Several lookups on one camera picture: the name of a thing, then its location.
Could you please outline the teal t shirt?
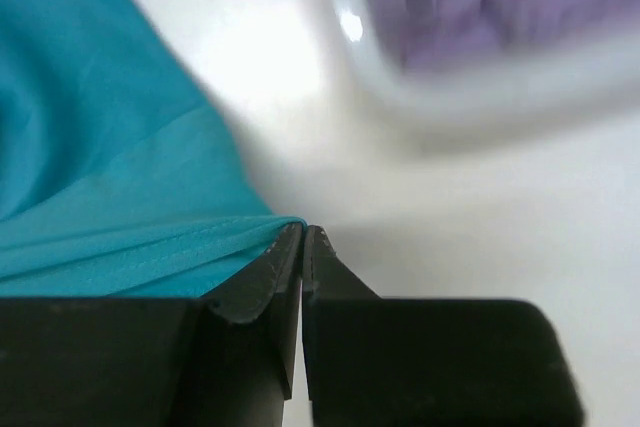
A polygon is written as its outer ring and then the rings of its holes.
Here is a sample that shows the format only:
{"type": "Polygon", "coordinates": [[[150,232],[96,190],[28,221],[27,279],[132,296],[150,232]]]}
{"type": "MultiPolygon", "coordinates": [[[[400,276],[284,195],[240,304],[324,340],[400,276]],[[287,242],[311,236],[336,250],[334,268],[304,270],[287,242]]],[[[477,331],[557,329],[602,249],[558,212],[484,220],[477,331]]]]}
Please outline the teal t shirt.
{"type": "Polygon", "coordinates": [[[133,0],[1,0],[1,293],[198,297],[290,223],[133,0]]]}

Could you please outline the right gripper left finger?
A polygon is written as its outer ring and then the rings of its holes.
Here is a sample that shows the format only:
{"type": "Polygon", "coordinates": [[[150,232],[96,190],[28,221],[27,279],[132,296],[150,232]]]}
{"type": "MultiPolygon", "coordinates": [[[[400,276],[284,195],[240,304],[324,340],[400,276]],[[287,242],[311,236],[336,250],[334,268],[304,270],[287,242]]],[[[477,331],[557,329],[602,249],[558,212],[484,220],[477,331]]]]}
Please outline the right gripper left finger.
{"type": "Polygon", "coordinates": [[[291,397],[303,228],[188,298],[5,298],[5,426],[278,426],[291,397]]]}

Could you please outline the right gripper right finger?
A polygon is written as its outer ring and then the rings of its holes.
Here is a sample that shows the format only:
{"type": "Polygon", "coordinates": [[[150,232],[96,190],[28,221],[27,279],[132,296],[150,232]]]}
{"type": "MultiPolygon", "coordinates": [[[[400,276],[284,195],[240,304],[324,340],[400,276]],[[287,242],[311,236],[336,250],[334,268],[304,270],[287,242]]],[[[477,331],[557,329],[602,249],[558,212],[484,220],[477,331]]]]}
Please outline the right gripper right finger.
{"type": "Polygon", "coordinates": [[[317,426],[581,426],[556,332],[512,299],[377,295],[307,230],[302,335],[317,426]]]}

